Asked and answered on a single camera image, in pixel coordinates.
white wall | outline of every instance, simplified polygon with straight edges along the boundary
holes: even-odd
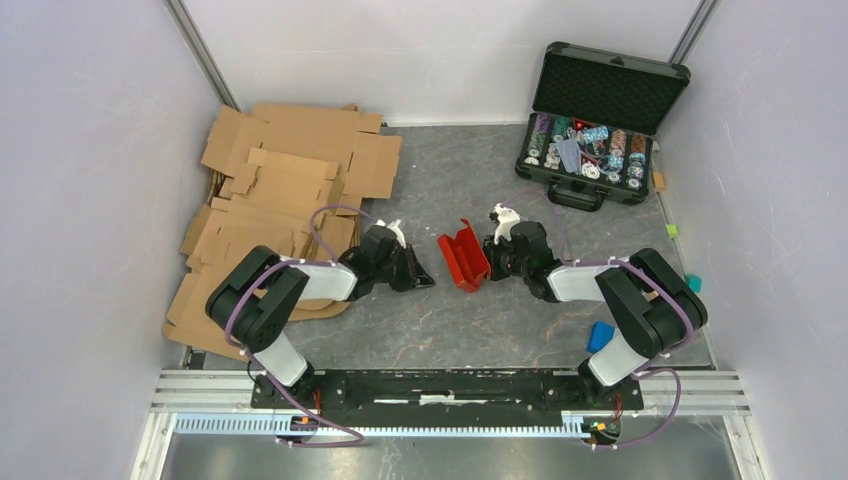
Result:
[[[667,60],[697,0],[187,0],[236,101],[526,121],[557,40]]]
[[[162,2],[0,6],[0,478],[127,478],[218,103]]]
[[[844,478],[848,4],[722,2],[665,125],[668,205],[776,478]]]

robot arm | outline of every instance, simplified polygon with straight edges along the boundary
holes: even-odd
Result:
[[[378,222],[363,235],[361,244],[342,254],[338,263],[296,261],[258,246],[242,260],[210,295],[206,314],[225,329],[236,304],[269,267],[296,262],[269,277],[238,313],[233,337],[242,343],[283,385],[294,385],[310,369],[283,332],[295,305],[301,300],[355,301],[371,293],[376,283],[388,283],[404,292],[430,287],[433,279],[395,221]]]
[[[587,396],[599,396],[614,388],[685,337],[686,327],[671,305],[659,296],[649,300],[645,294],[653,289],[637,275],[609,262],[563,265],[554,258],[540,223],[516,222],[520,217],[500,205],[491,218],[497,228],[494,235],[483,240],[483,250],[491,259],[492,280],[519,276],[533,296],[545,301],[593,300],[609,306],[619,331],[578,367]],[[704,304],[656,250],[642,249],[621,260],[665,290],[683,308],[695,330],[706,324]]]

cardboard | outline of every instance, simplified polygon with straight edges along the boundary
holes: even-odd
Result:
[[[222,227],[210,235],[200,249],[202,265],[213,265],[231,272],[257,245],[292,256],[294,243],[290,232],[274,227]]]
[[[342,198],[341,200],[339,200],[339,203],[342,205],[347,205],[348,207],[362,208],[362,197],[359,195],[350,195],[345,193],[342,194]],[[356,213],[356,211],[349,210],[347,208],[337,208],[336,215],[342,217],[355,217],[359,214]]]
[[[227,272],[205,266],[201,273],[190,273],[183,279],[162,326],[165,337],[208,352],[243,359],[238,349],[224,340],[221,328],[206,316],[206,300],[215,291]]]
[[[244,360],[206,316],[209,295],[256,245],[281,255],[330,259],[311,237],[312,213],[329,204],[359,208],[363,198],[391,196],[400,137],[380,136],[381,123],[380,115],[360,112],[355,104],[259,104],[252,115],[222,107],[201,160],[213,170],[208,205],[198,210],[180,247],[191,272],[168,310],[164,335]],[[341,254],[358,243],[360,221],[355,212],[336,208],[322,212],[315,227]],[[301,302],[289,320],[333,317],[348,305]]]
[[[191,255],[195,247],[200,241],[200,235],[203,229],[206,228],[206,222],[209,220],[209,215],[212,213],[212,208],[208,205],[201,205],[194,218],[186,230],[183,244],[180,246],[180,253],[183,255]]]
[[[221,190],[218,192],[218,196],[221,198],[226,198],[227,200],[233,198],[233,179],[230,177],[226,177],[224,179],[224,183],[221,184]]]
[[[204,225],[203,231],[198,235],[194,249],[189,253],[187,264],[192,270],[201,257],[201,248],[206,246],[209,236],[217,234],[225,227],[239,227],[245,229],[273,229],[281,240],[285,239],[293,246],[292,255],[300,257],[309,250],[310,236],[309,224],[303,220],[294,219],[282,214],[275,214],[249,205],[239,205],[221,198],[212,200],[208,207],[210,213]]]
[[[338,173],[337,163],[253,148],[233,179],[232,201],[308,221],[318,208],[341,200]]]
[[[200,163],[228,177],[234,177],[247,161],[250,147],[261,147],[270,134],[267,122],[251,118],[224,105],[209,132]]]
[[[400,137],[378,135],[382,115],[355,108],[260,103],[248,116],[222,107],[201,163],[235,177],[247,163],[250,149],[262,148],[338,163],[342,182],[346,183],[348,175],[355,179],[343,193],[388,198],[397,172]],[[222,190],[224,195],[229,194],[227,189]]]
[[[358,133],[344,192],[369,198],[392,198],[401,137]]]

red object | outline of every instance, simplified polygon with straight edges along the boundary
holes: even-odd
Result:
[[[465,228],[456,232],[456,238],[444,234],[439,237],[438,242],[442,255],[448,262],[453,282],[466,292],[473,293],[480,289],[492,267],[486,260],[480,242],[477,241],[477,235],[471,229],[471,223],[464,218],[461,221]]]

blue cube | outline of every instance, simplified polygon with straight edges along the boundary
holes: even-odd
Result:
[[[701,292],[701,277],[687,273],[684,278],[686,279],[686,285],[688,285],[693,292]]]
[[[589,334],[589,345],[586,346],[586,351],[589,353],[601,351],[612,340],[613,335],[615,335],[615,327],[604,322],[595,322]]]

